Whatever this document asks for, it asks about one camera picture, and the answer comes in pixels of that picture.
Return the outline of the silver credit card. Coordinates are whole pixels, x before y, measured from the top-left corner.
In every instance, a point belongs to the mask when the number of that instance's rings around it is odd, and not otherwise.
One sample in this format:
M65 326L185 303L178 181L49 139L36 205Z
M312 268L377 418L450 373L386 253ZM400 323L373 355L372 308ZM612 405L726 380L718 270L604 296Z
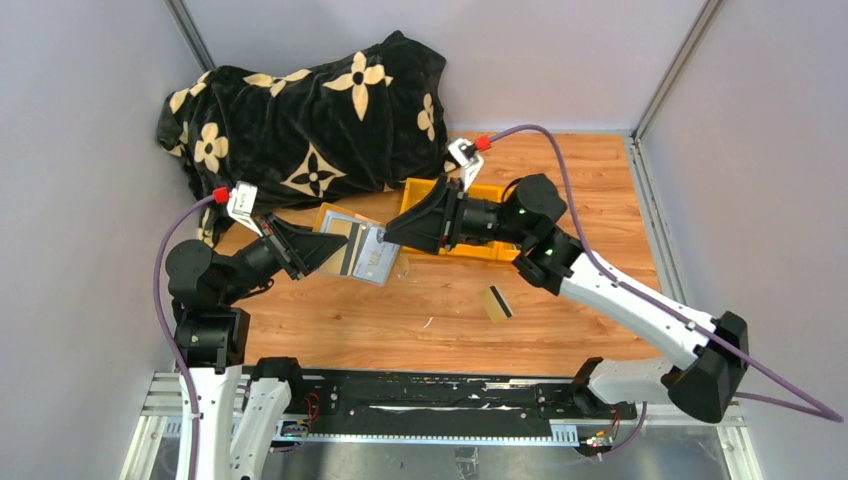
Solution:
M385 229L372 225L365 231L352 271L352 277L370 284L383 286L397 259L400 246L384 239Z

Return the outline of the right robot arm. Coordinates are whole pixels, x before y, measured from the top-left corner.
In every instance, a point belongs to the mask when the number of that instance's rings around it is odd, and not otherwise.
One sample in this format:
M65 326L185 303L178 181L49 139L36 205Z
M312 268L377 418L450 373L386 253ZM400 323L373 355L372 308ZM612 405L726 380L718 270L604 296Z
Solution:
M574 378L571 403L596 417L621 402L672 404L690 417L720 422L748 369L747 324L682 305L625 275L557 222L567 204L544 174L516 181L501 203L468 196L442 177L391 220L385 238L428 254L491 241L519 249L512 264L530 285L587 305L653 345L657 359L588 359Z

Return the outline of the yellow leather card holder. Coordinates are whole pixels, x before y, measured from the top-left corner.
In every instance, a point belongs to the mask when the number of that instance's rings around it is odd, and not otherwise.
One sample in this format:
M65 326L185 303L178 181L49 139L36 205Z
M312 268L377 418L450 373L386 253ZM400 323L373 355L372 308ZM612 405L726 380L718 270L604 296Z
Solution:
M372 225L382 226L385 229L381 223L363 215L345 210L334 204L322 204L315 223L316 230L322 233L344 235L347 237L348 243L321 265L319 272L355 279L352 277L354 263L362 246L365 231Z

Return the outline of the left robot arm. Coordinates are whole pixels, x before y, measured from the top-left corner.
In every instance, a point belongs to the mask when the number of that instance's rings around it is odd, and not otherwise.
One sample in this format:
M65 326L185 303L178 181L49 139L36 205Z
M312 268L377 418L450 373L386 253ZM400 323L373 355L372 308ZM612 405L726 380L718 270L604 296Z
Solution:
M180 479L258 479L283 413L306 400L293 357L267 357L252 368L243 414L234 419L251 316L236 302L270 289L276 274L300 280L347 244L274 214L256 240L232 256L200 240L174 246L165 259L181 369Z

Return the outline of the gold card black stripe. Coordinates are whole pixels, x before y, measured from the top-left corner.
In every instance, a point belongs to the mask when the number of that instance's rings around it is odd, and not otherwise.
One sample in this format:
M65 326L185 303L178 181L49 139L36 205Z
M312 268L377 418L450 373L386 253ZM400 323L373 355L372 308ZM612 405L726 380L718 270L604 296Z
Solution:
M502 291L496 285L490 285L482 291L481 301L486 315L493 323L504 322L514 315Z

